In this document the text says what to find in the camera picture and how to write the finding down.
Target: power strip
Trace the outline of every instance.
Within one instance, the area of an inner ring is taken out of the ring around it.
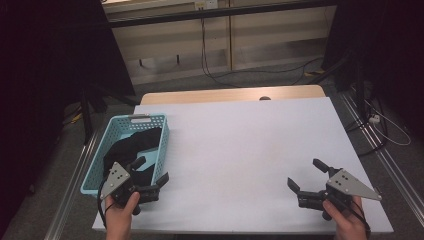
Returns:
[[[380,122],[380,115],[373,114],[373,115],[371,115],[371,117],[368,121],[370,123],[379,123]]]
[[[195,1],[194,2],[194,10],[209,10],[209,9],[217,9],[218,8],[218,0],[206,0],[206,1]]]

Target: metal frame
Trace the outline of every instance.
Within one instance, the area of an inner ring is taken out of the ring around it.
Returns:
[[[62,197],[59,207],[53,217],[49,229],[47,230],[47,234],[44,237],[45,240],[60,239],[60,236],[62,235],[63,228],[65,227],[66,220],[69,212],[71,211],[76,193],[84,180],[83,174],[90,165],[90,160],[92,160],[97,142],[100,141],[101,136],[99,130],[100,129],[97,128],[94,131],[90,141],[84,145],[81,151],[81,155],[78,159],[71,180],[69,181],[69,185],[66,188],[65,195]]]
[[[165,14],[165,15],[158,15],[158,16],[116,19],[116,20],[110,20],[107,23],[66,26],[62,29],[89,30],[89,29],[99,29],[99,28],[122,28],[122,27],[131,27],[131,26],[148,25],[148,24],[156,24],[156,23],[187,21],[187,20],[202,19],[202,18],[206,19],[206,18],[237,16],[237,15],[246,15],[246,14],[255,14],[255,13],[327,7],[327,6],[337,5],[339,1],[340,0],[303,0],[303,1],[291,1],[291,2],[285,2],[285,3],[245,6],[245,7],[229,7],[229,8],[220,8],[220,9],[210,9],[210,10],[204,10],[204,11],[191,11],[191,12]]]
[[[356,104],[353,98],[350,95],[342,94],[341,96],[343,102],[345,103],[347,109],[354,119],[359,119],[359,114],[357,113]],[[382,143],[382,140],[378,137],[377,133],[374,129],[365,125],[361,127],[362,133],[365,138],[368,140],[371,147],[375,148]],[[412,184],[408,181],[408,179],[403,174],[402,170],[396,164],[396,161],[393,159],[389,151],[386,148],[382,148],[376,151],[376,155],[378,159],[383,164],[387,173],[392,178],[393,182],[399,189],[399,192],[402,194],[403,198],[408,203],[411,210],[414,212],[418,221],[424,227],[424,201],[419,195],[419,193],[415,190]]]

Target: blue plastic basket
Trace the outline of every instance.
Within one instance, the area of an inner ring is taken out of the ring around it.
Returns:
[[[137,169],[138,171],[143,171],[155,164],[151,182],[152,185],[155,184],[156,180],[161,177],[169,137],[166,116],[164,114],[123,115],[110,119],[84,182],[81,185],[81,193],[93,196],[97,195],[99,185],[103,179],[103,158],[116,141],[127,138],[135,132],[156,127],[162,128],[159,147],[137,154],[137,158],[141,156],[146,157],[146,163]]]

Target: white table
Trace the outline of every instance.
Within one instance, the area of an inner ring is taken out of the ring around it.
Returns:
[[[168,116],[170,181],[133,218],[133,231],[333,233],[334,222],[299,208],[286,185],[291,177],[302,190],[324,189],[328,175],[313,158],[372,187],[329,98],[142,105],[135,113]],[[380,202],[363,205],[373,232],[393,232]],[[93,228],[104,230],[99,216]]]

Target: metal plate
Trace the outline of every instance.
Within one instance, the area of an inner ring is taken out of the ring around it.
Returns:
[[[120,187],[124,182],[130,179],[130,174],[117,162],[113,163],[110,169],[106,183],[103,185],[100,199],[105,199],[109,194]]]
[[[327,185],[347,195],[354,195],[381,201],[381,195],[342,169],[327,181]]]

